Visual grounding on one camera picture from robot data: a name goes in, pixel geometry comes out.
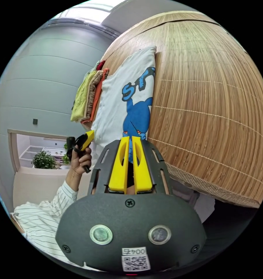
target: folded clothing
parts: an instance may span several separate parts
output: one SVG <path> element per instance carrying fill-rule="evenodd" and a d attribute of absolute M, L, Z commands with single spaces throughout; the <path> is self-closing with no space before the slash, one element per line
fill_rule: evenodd
<path fill-rule="evenodd" d="M 103 61 L 97 66 L 96 70 L 97 70 L 97 71 L 102 70 L 104 64 L 105 64 L 105 60 L 103 60 Z"/>
<path fill-rule="evenodd" d="M 147 138 L 155 77 L 156 46 L 141 49 L 127 57 L 117 71 L 102 83 L 102 94 L 93 122 L 95 142 L 102 147 L 121 137 Z"/>
<path fill-rule="evenodd" d="M 94 98 L 95 98 L 95 94 L 96 94 L 96 88 L 97 88 L 97 85 L 100 83 L 102 76 L 103 76 L 103 71 L 98 71 L 98 75 L 96 74 L 96 76 L 94 77 L 94 79 L 90 85 L 86 119 L 90 119 L 90 117 L 91 117 Z"/>
<path fill-rule="evenodd" d="M 80 122 L 85 119 L 90 119 L 90 115 L 92 112 L 92 106 L 93 106 L 93 102 L 94 102 L 94 97 L 95 97 L 95 93 L 96 93 L 96 86 L 100 82 L 102 75 L 103 75 L 103 71 L 97 71 L 88 85 L 87 100 L 86 100 L 86 105 L 84 108 L 84 115 L 83 115 L 83 118 L 80 119 Z"/>
<path fill-rule="evenodd" d="M 102 79 L 96 87 L 96 92 L 95 92 L 95 96 L 94 96 L 93 107 L 92 107 L 92 112 L 91 112 L 90 119 L 82 120 L 81 121 L 82 124 L 93 121 L 94 114 L 95 114 L 95 111 L 96 111 L 96 107 L 97 107 L 97 104 L 98 104 L 98 101 L 100 99 L 100 95 L 101 95 L 101 92 L 102 92 L 102 82 L 107 78 L 108 73 L 109 73 L 108 68 L 103 69 Z"/>
<path fill-rule="evenodd" d="M 96 71 L 96 70 L 97 70 L 97 67 L 99 66 L 99 64 L 100 64 L 100 61 L 98 61 L 97 64 L 96 64 L 91 70 L 89 70 L 89 71 L 85 74 L 85 76 L 84 76 L 84 78 L 83 78 L 83 81 L 85 81 L 85 78 L 86 78 L 92 71 Z"/>
<path fill-rule="evenodd" d="M 88 86 L 91 81 L 91 79 L 94 77 L 94 75 L 97 73 L 96 70 L 92 71 L 83 81 L 81 86 L 78 88 L 73 110 L 71 112 L 71 121 L 79 122 L 80 119 L 83 118 L 84 115 L 84 109 L 86 105 L 87 100 L 87 93 L 88 93 Z"/>

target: qr code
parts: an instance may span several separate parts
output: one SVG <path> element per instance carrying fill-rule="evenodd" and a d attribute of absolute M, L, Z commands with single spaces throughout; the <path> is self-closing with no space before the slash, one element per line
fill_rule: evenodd
<path fill-rule="evenodd" d="M 124 257 L 122 256 L 124 271 L 144 271 L 150 269 L 150 263 L 147 255 Z"/>

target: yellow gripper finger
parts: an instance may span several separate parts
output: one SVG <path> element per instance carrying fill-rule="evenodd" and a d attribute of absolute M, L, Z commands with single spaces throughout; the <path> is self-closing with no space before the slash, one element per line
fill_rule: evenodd
<path fill-rule="evenodd" d="M 88 147 L 88 145 L 91 143 L 91 141 L 94 139 L 95 131 L 94 130 L 88 131 L 85 133 L 85 135 L 87 135 L 87 139 L 86 139 L 85 143 L 82 145 L 81 151 L 84 151 Z"/>
<path fill-rule="evenodd" d="M 153 185 L 140 137 L 132 137 L 132 151 L 135 194 L 150 191 Z"/>
<path fill-rule="evenodd" d="M 128 163 L 129 137 L 123 137 L 118 147 L 108 185 L 110 191 L 127 193 Z"/>

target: blue cartoon character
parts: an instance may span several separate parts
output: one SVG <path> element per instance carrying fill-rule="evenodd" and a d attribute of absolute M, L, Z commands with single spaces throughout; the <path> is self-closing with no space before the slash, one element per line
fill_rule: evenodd
<path fill-rule="evenodd" d="M 127 102 L 127 116 L 123 122 L 123 137 L 130 137 L 129 141 L 129 161 L 132 163 L 132 136 L 140 137 L 142 140 L 146 139 L 146 133 L 149 129 L 150 123 L 150 109 L 153 98 L 150 97 L 145 101 L 133 104 L 132 96 L 138 90 L 142 91 L 146 87 L 146 78 L 148 76 L 155 77 L 155 68 L 149 67 L 146 71 L 135 81 L 134 85 L 128 83 L 122 89 L 122 101 Z"/>

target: bamboo mat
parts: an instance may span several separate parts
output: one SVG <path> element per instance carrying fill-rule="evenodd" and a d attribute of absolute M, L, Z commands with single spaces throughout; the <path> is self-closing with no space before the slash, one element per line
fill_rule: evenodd
<path fill-rule="evenodd" d="M 263 200 L 263 79 L 250 56 L 199 12 L 169 12 L 130 28 L 108 48 L 113 74 L 157 46 L 148 140 L 177 180 L 236 205 Z"/>

